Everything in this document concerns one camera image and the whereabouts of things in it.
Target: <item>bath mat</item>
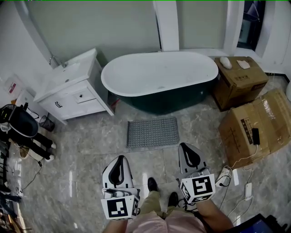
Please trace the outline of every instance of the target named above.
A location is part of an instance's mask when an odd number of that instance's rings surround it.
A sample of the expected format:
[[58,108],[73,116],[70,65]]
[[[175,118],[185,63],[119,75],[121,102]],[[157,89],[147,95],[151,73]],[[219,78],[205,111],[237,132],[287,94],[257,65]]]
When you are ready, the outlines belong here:
[[159,147],[179,142],[176,117],[128,122],[127,147]]

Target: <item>white bathtub rim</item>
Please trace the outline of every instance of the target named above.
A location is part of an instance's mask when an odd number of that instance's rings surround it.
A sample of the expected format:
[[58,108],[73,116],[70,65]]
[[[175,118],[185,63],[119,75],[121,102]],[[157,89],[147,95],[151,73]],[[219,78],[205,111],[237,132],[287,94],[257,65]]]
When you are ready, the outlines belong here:
[[[196,53],[196,52],[189,52],[189,51],[176,51],[176,52],[182,52],[182,53]],[[123,55],[123,56],[120,56],[120,57],[117,57],[115,59],[113,59],[112,61],[116,60],[116,59],[120,59],[121,57],[124,57],[124,56],[131,56],[131,55],[137,55],[137,54],[128,54],[128,55]],[[106,80],[105,80],[105,77],[104,77],[104,74],[106,72],[106,70],[108,69],[108,65],[112,62],[110,61],[102,70],[102,73],[101,73],[101,81],[104,85],[104,87],[109,90],[110,92],[116,94],[116,95],[119,95],[119,96],[125,96],[125,97],[137,97],[137,96],[145,96],[145,95],[150,95],[150,94],[155,94],[155,93],[159,93],[159,92],[163,92],[163,91],[169,91],[169,90],[174,90],[174,89],[178,89],[178,88],[182,88],[182,87],[186,87],[186,86],[192,86],[192,85],[196,85],[196,84],[201,84],[201,83],[204,83],[204,82],[209,82],[211,80],[214,80],[217,75],[218,75],[218,67],[216,65],[216,63],[208,56],[205,56],[203,54],[199,54],[203,57],[206,57],[208,58],[210,61],[213,62],[213,64],[215,66],[215,75],[212,75],[212,76],[208,76],[207,78],[205,78],[203,81],[193,81],[193,82],[188,82],[188,83],[181,83],[181,85],[173,85],[171,87],[164,87],[162,89],[154,89],[154,90],[151,90],[151,91],[144,91],[142,93],[124,93],[124,92],[120,92],[120,91],[117,91],[113,88],[111,88],[107,83],[106,83]]]

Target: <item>freestanding bathtub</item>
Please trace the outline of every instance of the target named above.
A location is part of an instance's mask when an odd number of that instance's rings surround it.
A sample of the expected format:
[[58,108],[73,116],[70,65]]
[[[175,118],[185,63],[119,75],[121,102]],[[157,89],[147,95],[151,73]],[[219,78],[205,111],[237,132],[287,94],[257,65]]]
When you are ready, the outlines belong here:
[[115,58],[103,69],[103,85],[121,100],[153,114],[201,102],[218,74],[215,62],[194,52],[155,52]]

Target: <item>trash bin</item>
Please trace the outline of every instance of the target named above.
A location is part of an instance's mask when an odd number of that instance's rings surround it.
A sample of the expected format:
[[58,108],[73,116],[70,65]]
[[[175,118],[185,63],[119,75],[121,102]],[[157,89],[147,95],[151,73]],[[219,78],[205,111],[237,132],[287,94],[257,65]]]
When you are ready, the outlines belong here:
[[47,116],[43,116],[40,120],[40,127],[52,132],[55,128],[55,124]]

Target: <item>beige pants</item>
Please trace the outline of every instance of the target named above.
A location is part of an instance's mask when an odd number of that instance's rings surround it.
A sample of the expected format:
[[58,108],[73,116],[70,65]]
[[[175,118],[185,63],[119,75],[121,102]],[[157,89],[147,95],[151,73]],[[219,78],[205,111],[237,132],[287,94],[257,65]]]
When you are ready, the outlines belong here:
[[158,216],[160,216],[161,218],[166,218],[167,216],[169,216],[173,210],[178,210],[178,211],[183,211],[186,213],[189,213],[187,211],[185,211],[183,208],[178,208],[175,206],[169,206],[167,208],[167,212],[162,212],[161,211],[161,206],[160,206],[160,193],[157,191],[151,191],[149,193],[149,196],[144,200],[142,206],[140,207],[140,214],[138,216],[140,216],[141,214],[146,214],[146,213],[150,213],[152,211],[155,211],[156,214]]

